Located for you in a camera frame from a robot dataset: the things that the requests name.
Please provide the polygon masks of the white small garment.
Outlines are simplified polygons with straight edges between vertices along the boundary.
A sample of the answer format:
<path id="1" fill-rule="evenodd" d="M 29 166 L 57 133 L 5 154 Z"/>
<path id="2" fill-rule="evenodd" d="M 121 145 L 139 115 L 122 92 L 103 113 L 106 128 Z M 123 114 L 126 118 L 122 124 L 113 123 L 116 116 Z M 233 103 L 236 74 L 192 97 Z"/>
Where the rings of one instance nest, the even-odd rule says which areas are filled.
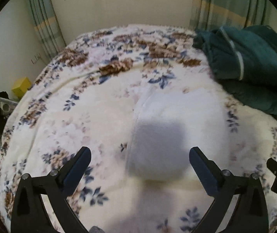
<path id="1" fill-rule="evenodd" d="M 143 180 L 191 180 L 192 147 L 225 168 L 229 143 L 226 113 L 216 92 L 199 88 L 163 93 L 151 87 L 135 105 L 127 173 Z"/>

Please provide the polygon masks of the grey metal stand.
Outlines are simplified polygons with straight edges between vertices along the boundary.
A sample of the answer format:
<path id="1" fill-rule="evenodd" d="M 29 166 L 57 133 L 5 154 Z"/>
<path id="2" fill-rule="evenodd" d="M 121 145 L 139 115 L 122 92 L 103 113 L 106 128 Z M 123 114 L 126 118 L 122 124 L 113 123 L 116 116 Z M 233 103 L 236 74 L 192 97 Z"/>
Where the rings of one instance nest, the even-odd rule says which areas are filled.
<path id="1" fill-rule="evenodd" d="M 0 97 L 0 109 L 3 115 L 11 114 L 17 105 L 17 101 Z"/>

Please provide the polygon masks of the dark green folded quilt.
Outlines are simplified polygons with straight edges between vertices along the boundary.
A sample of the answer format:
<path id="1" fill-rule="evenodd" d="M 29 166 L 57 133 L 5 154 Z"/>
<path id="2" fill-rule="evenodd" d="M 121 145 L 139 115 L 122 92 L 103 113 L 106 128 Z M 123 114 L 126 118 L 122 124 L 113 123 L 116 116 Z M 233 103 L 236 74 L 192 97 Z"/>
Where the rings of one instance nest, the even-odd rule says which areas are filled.
<path id="1" fill-rule="evenodd" d="M 268 26 L 196 30 L 214 78 L 242 104 L 277 120 L 277 33 Z"/>

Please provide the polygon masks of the yellow box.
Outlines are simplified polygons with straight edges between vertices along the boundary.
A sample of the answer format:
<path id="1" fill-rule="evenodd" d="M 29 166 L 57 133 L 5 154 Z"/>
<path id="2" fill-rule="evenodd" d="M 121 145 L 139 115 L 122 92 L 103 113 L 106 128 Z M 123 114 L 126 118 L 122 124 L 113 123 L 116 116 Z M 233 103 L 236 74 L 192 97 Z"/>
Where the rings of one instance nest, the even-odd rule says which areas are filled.
<path id="1" fill-rule="evenodd" d="M 14 82 L 14 85 L 11 91 L 18 99 L 21 99 L 26 94 L 26 92 L 31 88 L 31 86 L 32 84 L 28 79 L 28 77 L 22 77 L 17 79 Z"/>

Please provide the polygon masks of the floral bed blanket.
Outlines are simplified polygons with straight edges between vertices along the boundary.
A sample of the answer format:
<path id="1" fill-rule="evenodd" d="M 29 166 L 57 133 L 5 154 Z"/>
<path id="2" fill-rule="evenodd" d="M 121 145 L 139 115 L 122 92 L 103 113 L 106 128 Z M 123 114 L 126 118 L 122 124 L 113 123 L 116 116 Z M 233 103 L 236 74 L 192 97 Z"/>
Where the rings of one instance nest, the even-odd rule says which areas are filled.
<path id="1" fill-rule="evenodd" d="M 131 25 L 79 36 L 41 72 L 10 115 L 0 149 L 0 217 L 11 226 L 23 174 L 59 170 L 78 150 L 92 152 L 67 202 L 86 227 L 105 232 L 191 232 L 211 204 L 196 175 L 155 181 L 127 173 L 134 109 L 151 88 L 184 94 L 204 88 L 222 101 L 235 174 L 260 176 L 269 221 L 277 219 L 269 157 L 277 120 L 242 104 L 216 82 L 188 30 Z"/>

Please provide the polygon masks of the right green striped curtain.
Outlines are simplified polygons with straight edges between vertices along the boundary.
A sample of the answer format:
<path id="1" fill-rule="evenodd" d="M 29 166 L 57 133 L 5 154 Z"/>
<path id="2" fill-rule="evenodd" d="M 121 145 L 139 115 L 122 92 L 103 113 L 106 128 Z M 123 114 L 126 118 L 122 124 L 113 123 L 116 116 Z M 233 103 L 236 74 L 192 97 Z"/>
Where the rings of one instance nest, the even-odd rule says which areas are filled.
<path id="1" fill-rule="evenodd" d="M 221 26 L 238 29 L 269 22 L 269 0 L 192 0 L 189 29 L 213 30 Z"/>

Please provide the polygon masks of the green striped curtain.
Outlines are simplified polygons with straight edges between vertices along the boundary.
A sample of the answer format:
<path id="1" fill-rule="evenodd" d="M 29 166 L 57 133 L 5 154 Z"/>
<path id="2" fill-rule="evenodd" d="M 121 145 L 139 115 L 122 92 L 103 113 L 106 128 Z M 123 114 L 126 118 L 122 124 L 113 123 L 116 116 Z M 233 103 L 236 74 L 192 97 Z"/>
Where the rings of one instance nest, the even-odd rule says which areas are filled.
<path id="1" fill-rule="evenodd" d="M 269 0 L 192 0 L 189 29 L 213 30 L 221 26 L 238 29 L 269 22 Z"/>
<path id="2" fill-rule="evenodd" d="M 64 37 L 59 26 L 51 0 L 27 0 L 35 33 L 46 56 L 53 59 L 65 47 Z"/>

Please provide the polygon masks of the left green striped curtain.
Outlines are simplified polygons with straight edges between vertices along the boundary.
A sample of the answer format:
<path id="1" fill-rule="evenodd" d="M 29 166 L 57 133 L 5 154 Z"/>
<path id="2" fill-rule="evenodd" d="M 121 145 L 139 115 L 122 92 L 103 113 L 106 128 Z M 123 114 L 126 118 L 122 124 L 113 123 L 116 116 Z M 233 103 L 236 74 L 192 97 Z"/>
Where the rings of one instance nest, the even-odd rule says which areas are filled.
<path id="1" fill-rule="evenodd" d="M 53 59 L 65 47 L 64 37 L 59 26 L 51 0 L 27 0 L 35 33 L 46 56 Z"/>

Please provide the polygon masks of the wall socket plate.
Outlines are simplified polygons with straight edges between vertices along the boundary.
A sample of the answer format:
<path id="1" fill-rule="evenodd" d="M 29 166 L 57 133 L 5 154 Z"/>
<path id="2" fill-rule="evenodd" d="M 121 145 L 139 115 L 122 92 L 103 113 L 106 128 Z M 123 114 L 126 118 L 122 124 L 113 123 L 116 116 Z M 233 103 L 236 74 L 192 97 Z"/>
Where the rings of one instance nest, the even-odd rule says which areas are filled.
<path id="1" fill-rule="evenodd" d="M 41 59 L 42 59 L 41 54 L 37 53 L 36 55 L 34 55 L 33 58 L 31 58 L 31 62 L 32 62 L 32 64 L 36 64 Z"/>

